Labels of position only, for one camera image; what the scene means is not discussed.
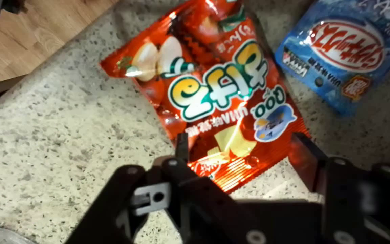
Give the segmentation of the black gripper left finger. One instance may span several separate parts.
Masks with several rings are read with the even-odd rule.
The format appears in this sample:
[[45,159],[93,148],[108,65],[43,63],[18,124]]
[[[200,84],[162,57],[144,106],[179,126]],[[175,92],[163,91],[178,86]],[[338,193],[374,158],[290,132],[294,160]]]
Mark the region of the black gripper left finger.
[[160,166],[163,179],[171,185],[166,208],[183,244],[258,244],[258,220],[209,176],[198,176],[189,166],[189,134],[177,139],[175,155]]

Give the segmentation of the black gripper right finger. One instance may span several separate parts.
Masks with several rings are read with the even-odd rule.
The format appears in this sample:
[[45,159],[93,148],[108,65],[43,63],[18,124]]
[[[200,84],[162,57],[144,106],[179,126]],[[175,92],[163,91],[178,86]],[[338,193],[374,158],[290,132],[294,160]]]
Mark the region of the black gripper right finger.
[[323,197],[324,244],[390,244],[389,163],[362,170],[303,133],[292,137],[289,159],[308,190]]

